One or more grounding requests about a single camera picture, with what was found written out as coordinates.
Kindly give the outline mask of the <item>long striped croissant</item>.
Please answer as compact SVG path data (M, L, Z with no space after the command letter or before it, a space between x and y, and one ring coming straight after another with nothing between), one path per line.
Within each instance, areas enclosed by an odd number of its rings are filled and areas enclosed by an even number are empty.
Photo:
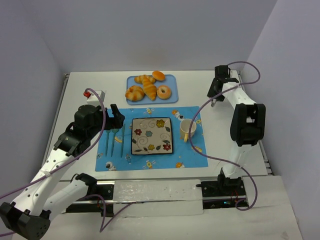
M142 78L142 89L143 92L147 95L147 97L154 101L157 96L157 87L154 85L155 79L149 76L144 76Z

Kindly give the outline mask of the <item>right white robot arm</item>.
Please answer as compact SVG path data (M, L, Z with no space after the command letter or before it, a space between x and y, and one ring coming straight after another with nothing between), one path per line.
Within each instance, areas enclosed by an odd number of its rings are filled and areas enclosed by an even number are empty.
M231 77L228 65L214 68L214 78L207 97L212 107L217 102L227 100L233 108L229 131L233 141L230 163L223 166L222 172L225 177L235 179L241 175L248 152L264 137L266 106L256 103L245 93L237 78Z

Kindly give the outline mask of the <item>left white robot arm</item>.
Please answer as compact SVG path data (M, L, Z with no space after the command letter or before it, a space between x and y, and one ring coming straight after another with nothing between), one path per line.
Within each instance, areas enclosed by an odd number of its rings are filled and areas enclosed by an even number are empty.
M78 174L67 187L52 195L56 185L75 161L86 154L91 140L105 130L120 129L125 116L111 104L112 117L105 107L82 105L54 144L47 160L30 185L12 201L0 206L5 226L27 240L39 240L48 231L53 219L72 203L83 198L101 197L97 180Z

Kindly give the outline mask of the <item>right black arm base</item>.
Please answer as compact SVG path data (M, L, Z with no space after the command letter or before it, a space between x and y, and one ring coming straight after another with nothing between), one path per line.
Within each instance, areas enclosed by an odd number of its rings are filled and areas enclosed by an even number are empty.
M203 180L196 185L202 192L204 209L248 207L246 191L241 177L229 178L223 173L216 180Z

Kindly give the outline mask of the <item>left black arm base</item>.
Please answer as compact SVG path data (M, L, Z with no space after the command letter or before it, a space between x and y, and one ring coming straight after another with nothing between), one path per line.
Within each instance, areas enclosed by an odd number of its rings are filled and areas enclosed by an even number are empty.
M89 191L89 195L97 194L103 197L106 204L106 216L114 215L113 207L114 184L97 184L97 186ZM103 216L103 201L97 196L86 196L83 200L77 200L66 208L66 213L99 213Z

